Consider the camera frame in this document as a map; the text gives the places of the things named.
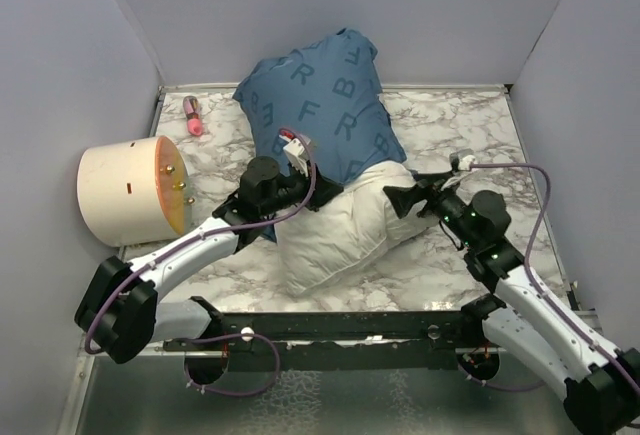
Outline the white pillow with red logo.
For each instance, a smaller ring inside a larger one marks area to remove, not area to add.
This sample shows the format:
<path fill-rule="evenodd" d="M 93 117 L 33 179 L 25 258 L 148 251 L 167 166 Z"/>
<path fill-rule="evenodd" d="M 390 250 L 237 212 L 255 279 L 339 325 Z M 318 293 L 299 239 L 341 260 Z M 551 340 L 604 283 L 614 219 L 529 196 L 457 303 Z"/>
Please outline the white pillow with red logo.
<path fill-rule="evenodd" d="M 386 161 L 364 171 L 318 211 L 303 209 L 275 226 L 280 279 L 301 297 L 360 274 L 387 252 L 438 224 L 414 207 L 400 218 L 383 191 L 410 188 L 411 172 Z"/>

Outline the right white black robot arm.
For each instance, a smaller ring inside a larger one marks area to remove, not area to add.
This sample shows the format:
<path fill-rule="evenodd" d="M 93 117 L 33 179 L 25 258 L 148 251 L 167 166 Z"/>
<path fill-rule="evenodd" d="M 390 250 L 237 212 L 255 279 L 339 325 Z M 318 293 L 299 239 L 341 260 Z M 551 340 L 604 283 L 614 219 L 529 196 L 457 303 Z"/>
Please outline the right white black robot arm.
<path fill-rule="evenodd" d="M 542 281 L 507 239 L 503 196 L 483 190 L 464 202 L 447 175 L 383 189 L 396 215 L 422 203 L 460 241 L 473 278 L 489 294 L 459 322 L 469 345 L 498 345 L 535 373 L 583 434 L 612 434 L 639 417 L 639 352 L 622 351 L 584 322 Z"/>

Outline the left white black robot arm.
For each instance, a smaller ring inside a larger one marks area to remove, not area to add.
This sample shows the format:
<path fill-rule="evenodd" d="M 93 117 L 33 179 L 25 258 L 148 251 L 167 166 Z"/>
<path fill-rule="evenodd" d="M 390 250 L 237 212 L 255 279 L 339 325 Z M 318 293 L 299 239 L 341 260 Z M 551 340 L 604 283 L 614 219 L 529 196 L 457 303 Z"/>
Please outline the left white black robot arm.
<path fill-rule="evenodd" d="M 160 302 L 178 285 L 243 250 L 267 227 L 302 209 L 317 211 L 343 190 L 312 162 L 282 174 L 276 160 L 252 159 L 238 188 L 196 229 L 146 256 L 129 262 L 111 256 L 99 264 L 74 315 L 85 352 L 130 361 L 151 341 Z"/>

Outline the blue lettered pillowcase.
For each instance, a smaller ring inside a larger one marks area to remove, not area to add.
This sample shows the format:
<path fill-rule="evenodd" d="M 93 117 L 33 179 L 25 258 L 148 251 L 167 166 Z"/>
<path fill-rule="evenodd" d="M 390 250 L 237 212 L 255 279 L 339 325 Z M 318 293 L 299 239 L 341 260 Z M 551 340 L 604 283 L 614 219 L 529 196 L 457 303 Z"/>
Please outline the blue lettered pillowcase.
<path fill-rule="evenodd" d="M 280 137 L 292 129 L 314 145 L 322 176 L 347 185 L 376 164 L 404 163 L 406 152 L 380 100 L 377 49 L 343 29 L 286 56 L 261 60 L 233 98 L 246 115 L 255 153 L 288 160 Z"/>

